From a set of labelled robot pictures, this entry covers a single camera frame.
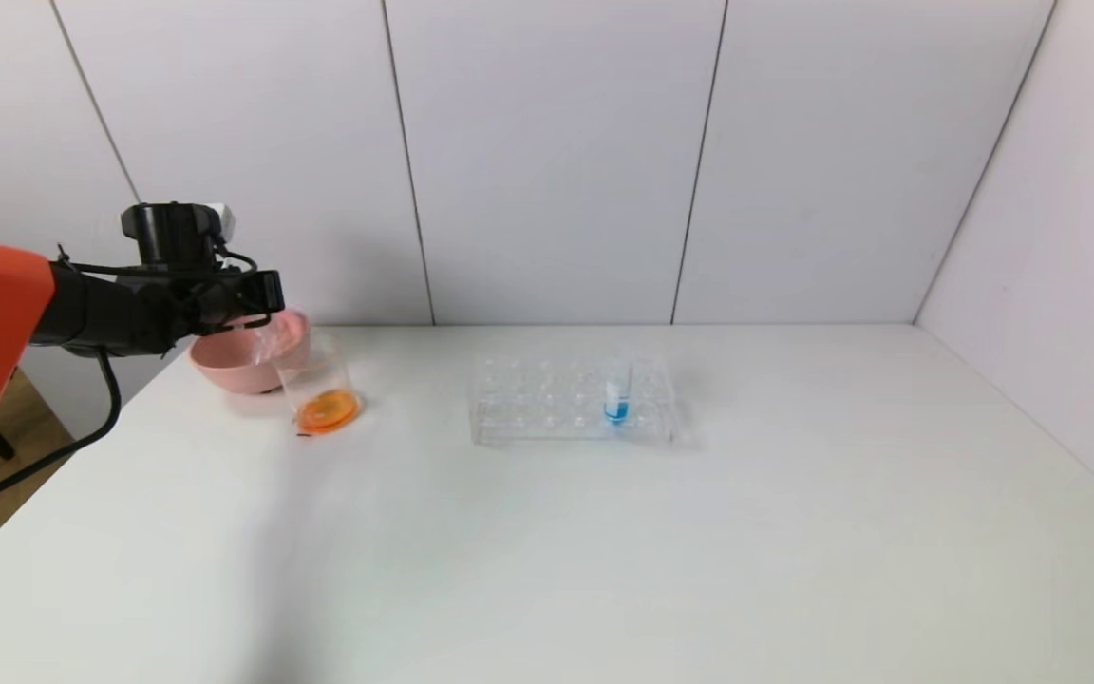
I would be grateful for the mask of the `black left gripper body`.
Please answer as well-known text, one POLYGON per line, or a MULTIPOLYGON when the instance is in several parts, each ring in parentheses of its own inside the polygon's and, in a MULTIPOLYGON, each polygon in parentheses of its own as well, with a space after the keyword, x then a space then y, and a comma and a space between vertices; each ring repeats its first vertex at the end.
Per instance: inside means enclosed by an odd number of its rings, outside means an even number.
POLYGON ((200 323, 205 325, 268 316, 283 309, 286 295, 276 270, 221 270, 200 285, 200 323))

